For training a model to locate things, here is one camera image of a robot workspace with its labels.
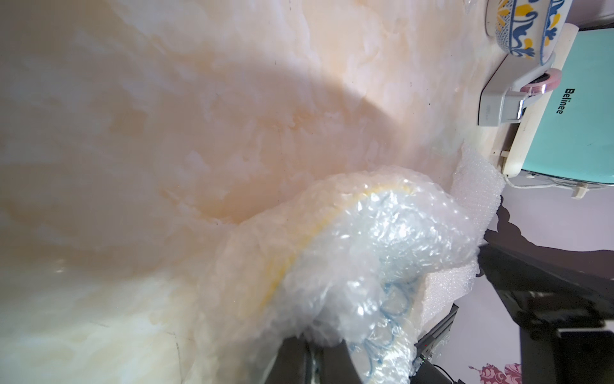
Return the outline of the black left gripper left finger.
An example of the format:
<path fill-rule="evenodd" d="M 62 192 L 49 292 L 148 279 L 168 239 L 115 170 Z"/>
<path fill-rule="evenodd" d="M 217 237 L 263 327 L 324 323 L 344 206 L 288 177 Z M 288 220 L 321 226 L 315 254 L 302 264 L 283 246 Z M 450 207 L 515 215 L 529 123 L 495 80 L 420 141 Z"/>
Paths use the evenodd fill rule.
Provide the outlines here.
<path fill-rule="evenodd" d="M 265 384 L 316 382 L 316 363 L 310 344 L 303 337 L 286 339 L 278 351 Z"/>

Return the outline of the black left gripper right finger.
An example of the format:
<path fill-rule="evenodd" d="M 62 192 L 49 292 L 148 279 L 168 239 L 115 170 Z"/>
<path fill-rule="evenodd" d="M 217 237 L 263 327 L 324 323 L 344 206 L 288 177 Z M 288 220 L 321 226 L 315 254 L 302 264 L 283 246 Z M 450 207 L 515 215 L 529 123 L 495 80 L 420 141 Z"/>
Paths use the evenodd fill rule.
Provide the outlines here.
<path fill-rule="evenodd" d="M 321 349 L 319 370 L 320 383 L 323 384 L 362 384 L 346 341 Z"/>

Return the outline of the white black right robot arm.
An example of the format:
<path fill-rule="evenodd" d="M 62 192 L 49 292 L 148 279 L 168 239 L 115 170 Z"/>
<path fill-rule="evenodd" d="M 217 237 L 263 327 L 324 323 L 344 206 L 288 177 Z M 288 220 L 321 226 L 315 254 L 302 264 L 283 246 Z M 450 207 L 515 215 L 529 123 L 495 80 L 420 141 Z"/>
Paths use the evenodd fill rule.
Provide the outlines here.
<path fill-rule="evenodd" d="M 501 246 L 478 262 L 520 328 L 525 383 L 613 381 L 613 282 Z"/>

